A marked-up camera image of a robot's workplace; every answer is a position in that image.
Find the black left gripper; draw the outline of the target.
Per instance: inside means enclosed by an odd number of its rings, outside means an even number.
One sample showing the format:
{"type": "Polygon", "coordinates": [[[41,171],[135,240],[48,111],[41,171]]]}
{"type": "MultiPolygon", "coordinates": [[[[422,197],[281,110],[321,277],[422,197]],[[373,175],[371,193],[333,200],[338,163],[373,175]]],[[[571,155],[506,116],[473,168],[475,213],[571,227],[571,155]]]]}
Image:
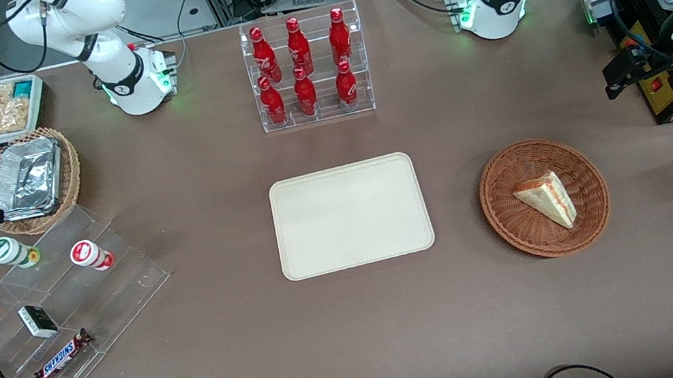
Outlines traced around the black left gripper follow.
{"type": "Polygon", "coordinates": [[[615,55],[605,67],[605,94],[609,100],[617,99],[621,92],[636,82],[673,71],[673,41],[628,50],[628,53],[615,55]]]}

